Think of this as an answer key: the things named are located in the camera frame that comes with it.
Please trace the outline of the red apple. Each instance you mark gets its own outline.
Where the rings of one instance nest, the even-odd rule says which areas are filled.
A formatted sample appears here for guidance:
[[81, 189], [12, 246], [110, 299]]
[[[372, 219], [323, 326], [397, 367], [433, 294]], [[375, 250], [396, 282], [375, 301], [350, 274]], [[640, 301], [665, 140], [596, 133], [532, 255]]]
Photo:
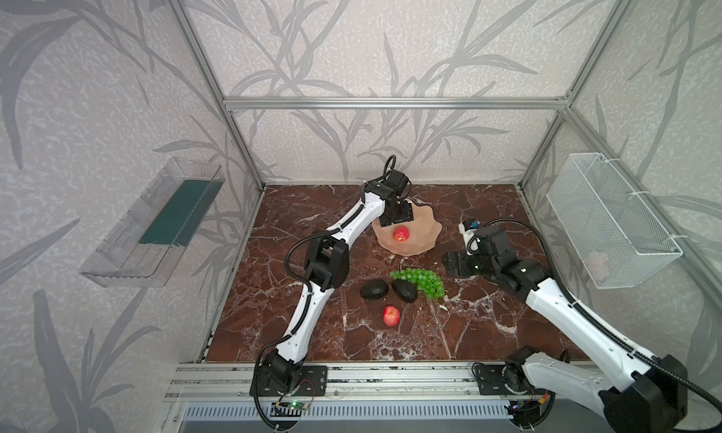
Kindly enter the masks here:
[[410, 239], [410, 230], [406, 226], [398, 226], [393, 231], [393, 239], [398, 242], [405, 242]]
[[382, 313], [382, 320], [387, 327], [396, 327], [400, 323], [402, 313], [393, 305], [387, 305]]

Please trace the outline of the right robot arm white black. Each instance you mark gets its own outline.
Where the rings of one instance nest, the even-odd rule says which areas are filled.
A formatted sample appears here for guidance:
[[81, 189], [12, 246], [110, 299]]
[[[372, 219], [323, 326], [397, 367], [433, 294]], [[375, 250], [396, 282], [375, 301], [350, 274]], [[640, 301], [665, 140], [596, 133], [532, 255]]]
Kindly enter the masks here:
[[520, 259], [507, 233], [475, 220], [459, 225], [466, 247], [442, 257], [454, 278], [481, 276], [555, 325], [596, 365], [578, 368], [525, 346], [506, 361], [514, 383], [545, 389], [597, 413], [616, 432], [671, 432], [687, 414], [686, 368], [656, 360], [558, 283], [550, 269]]

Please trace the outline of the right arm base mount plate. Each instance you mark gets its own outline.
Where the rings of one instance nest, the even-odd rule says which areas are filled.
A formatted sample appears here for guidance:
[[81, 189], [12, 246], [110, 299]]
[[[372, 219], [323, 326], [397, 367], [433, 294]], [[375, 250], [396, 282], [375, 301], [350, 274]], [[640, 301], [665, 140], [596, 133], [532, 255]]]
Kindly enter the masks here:
[[520, 367], [473, 363], [471, 373], [481, 395], [541, 398], [550, 395], [541, 387], [534, 387]]

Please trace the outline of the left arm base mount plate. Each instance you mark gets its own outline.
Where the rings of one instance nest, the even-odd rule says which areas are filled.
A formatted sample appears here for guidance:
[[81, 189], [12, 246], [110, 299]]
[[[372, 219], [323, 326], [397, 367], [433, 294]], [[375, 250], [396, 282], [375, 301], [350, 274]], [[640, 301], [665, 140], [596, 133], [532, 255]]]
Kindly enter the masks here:
[[325, 365], [304, 365], [291, 377], [291, 385], [276, 378], [269, 366], [262, 365], [255, 378], [252, 378], [249, 393], [255, 397], [322, 397], [326, 392], [327, 380], [328, 367]]

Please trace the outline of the dark avocado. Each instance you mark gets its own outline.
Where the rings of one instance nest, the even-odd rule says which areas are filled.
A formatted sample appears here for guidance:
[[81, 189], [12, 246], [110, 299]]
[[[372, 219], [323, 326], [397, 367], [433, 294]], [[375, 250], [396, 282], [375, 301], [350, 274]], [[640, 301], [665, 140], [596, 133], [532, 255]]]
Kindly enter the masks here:
[[413, 303], [419, 296], [419, 290], [417, 287], [409, 281], [396, 279], [392, 282], [392, 288], [397, 294], [399, 299], [406, 303]]
[[376, 301], [376, 299], [383, 299], [388, 293], [388, 284], [382, 280], [371, 280], [366, 282], [364, 286], [360, 288], [360, 296], [362, 299], [367, 301]]

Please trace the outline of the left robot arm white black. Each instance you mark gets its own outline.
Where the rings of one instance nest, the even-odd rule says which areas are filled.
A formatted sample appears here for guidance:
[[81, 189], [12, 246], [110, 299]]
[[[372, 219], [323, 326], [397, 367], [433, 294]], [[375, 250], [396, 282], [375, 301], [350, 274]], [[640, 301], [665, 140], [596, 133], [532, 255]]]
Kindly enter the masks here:
[[382, 184], [365, 188], [360, 200], [337, 222], [299, 240], [284, 258], [285, 271], [302, 284], [298, 304], [282, 337], [261, 348], [254, 386], [271, 384], [285, 395], [301, 384], [311, 335], [327, 301], [350, 272], [353, 243], [373, 222], [386, 225], [413, 218], [406, 188]]

